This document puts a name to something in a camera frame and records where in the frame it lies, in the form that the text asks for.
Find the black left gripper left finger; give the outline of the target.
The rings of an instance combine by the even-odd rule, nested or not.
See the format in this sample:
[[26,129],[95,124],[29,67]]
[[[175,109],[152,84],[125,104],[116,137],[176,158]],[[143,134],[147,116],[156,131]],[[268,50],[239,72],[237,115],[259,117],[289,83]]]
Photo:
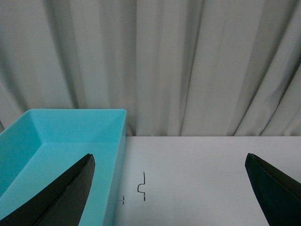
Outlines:
[[95,159],[86,154],[25,204],[2,226],[77,226],[90,193]]

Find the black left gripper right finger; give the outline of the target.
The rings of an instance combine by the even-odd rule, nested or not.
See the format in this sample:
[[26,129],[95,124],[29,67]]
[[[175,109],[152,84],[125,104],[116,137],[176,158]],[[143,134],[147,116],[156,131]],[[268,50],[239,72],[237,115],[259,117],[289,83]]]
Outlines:
[[301,184],[257,155],[249,153],[245,168],[270,226],[301,224]]

